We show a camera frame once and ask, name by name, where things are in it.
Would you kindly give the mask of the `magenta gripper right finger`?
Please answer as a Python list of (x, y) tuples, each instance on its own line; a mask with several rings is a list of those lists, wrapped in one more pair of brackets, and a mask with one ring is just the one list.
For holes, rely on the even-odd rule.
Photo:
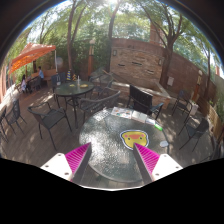
[(137, 143), (134, 144), (133, 154), (145, 185), (182, 169), (168, 154), (158, 154)]

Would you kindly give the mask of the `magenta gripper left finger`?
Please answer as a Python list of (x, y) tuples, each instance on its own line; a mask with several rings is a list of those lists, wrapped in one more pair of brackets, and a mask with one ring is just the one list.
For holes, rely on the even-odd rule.
[(79, 184), (88, 165), (91, 153), (91, 143), (87, 143), (73, 149), (67, 154), (57, 153), (42, 165), (41, 169)]

